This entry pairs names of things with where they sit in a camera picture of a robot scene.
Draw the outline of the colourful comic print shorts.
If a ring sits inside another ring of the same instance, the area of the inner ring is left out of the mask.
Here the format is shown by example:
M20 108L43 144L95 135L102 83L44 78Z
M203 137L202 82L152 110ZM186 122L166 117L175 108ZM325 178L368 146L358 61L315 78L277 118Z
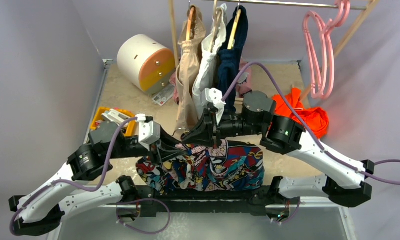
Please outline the colourful comic print shorts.
M194 144L176 148L187 154L159 164L146 157L136 163L141 179L162 195L176 190L250 191L264 184L264 155L255 144L223 140L216 148Z

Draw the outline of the wooden hanger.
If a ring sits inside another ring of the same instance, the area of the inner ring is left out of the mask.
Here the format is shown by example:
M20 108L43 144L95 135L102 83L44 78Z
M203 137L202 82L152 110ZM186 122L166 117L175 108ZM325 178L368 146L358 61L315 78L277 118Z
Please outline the wooden hanger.
M180 138L185 132L187 131L187 128L185 127L180 127L174 130L172 136L176 138Z

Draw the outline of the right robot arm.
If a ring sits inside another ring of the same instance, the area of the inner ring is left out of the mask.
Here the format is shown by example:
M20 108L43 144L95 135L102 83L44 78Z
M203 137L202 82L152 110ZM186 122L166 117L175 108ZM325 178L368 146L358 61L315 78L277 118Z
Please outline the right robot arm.
M295 120L275 114L276 102L261 91L247 93L241 113L225 113L222 93L206 89L205 109L196 126L182 135L185 144L217 147L229 137L261 135L260 145L268 151L296 158L320 171L319 176L274 177L268 191L276 204L299 197L323 197L347 208L357 207L372 197L366 174L373 174L370 160L351 159L321 141Z

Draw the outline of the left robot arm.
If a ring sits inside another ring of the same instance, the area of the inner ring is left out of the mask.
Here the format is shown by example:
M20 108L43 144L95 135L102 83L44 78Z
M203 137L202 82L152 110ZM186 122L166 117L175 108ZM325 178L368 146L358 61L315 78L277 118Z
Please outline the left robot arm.
M104 185L111 159L141 157L154 165L184 156L176 140L151 116L127 120L141 126L139 135L125 136L126 122L102 122L49 180L28 195L9 199L13 217L9 231L14 236L45 235L70 218L103 205L137 205L141 198L133 179L120 176Z

